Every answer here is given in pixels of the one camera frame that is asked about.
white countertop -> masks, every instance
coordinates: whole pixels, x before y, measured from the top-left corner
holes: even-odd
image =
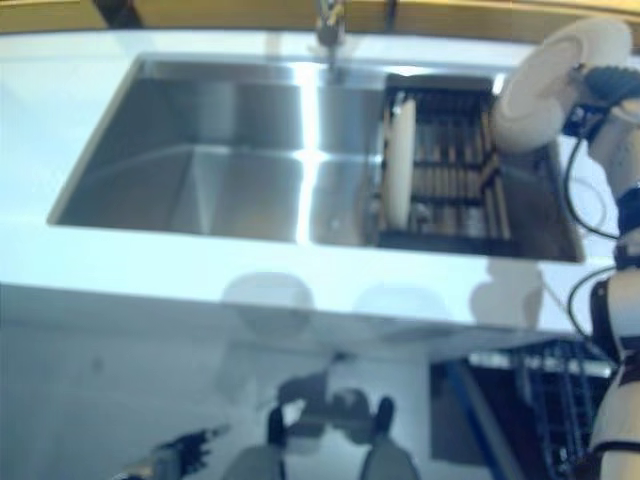
[[[314,36],[306,33],[0,36],[0,282],[570,332],[561,303],[584,274],[612,262],[609,241],[584,236],[586,261],[576,265],[47,224],[137,54],[308,56],[314,45]],[[530,49],[484,41],[349,35],[342,55],[506,71]],[[633,62],[640,65],[638,58]],[[571,140],[562,139],[564,160],[570,147]],[[583,215],[590,221],[604,216],[602,227],[615,231],[615,205],[600,167],[585,158],[575,176],[576,203]],[[261,273],[286,276],[268,277],[263,284],[263,277],[254,276]],[[229,285],[247,276],[251,279],[242,283],[240,294],[231,294]],[[301,290],[308,294],[300,295]],[[586,290],[578,297],[578,312],[588,319]]]

white plate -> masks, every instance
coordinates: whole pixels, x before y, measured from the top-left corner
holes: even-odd
[[[387,227],[406,230],[411,208],[411,177],[416,137],[416,102],[402,105],[391,126],[382,192]]]
[[[624,65],[632,47],[631,30],[613,18],[580,20],[547,38],[511,75],[496,102],[498,148],[526,152],[555,139],[579,96],[568,78],[573,67]]]

sink basin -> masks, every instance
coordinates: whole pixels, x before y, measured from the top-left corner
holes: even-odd
[[[50,221],[579,261],[554,145],[499,156],[485,119],[501,72],[453,73],[142,56]],[[409,227],[385,231],[381,119],[399,94],[418,99],[422,133]]]
[[[312,63],[139,60],[57,221],[362,244],[383,82]]]

dish rack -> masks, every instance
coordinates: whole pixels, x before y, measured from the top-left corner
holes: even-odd
[[[415,100],[416,134],[408,228],[387,229],[383,222],[379,246],[515,254],[501,159],[489,125],[491,88],[485,78],[388,78],[384,116],[393,121],[404,101]]]
[[[570,478],[587,453],[611,366],[583,343],[561,340],[511,356],[518,392],[533,410],[549,478]]]

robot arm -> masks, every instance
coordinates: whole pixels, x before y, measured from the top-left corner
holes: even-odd
[[[602,480],[631,480],[640,478],[640,98],[610,111],[589,154],[607,174],[620,230],[618,271],[591,294],[593,341],[621,364],[600,406],[590,450],[601,457]]]

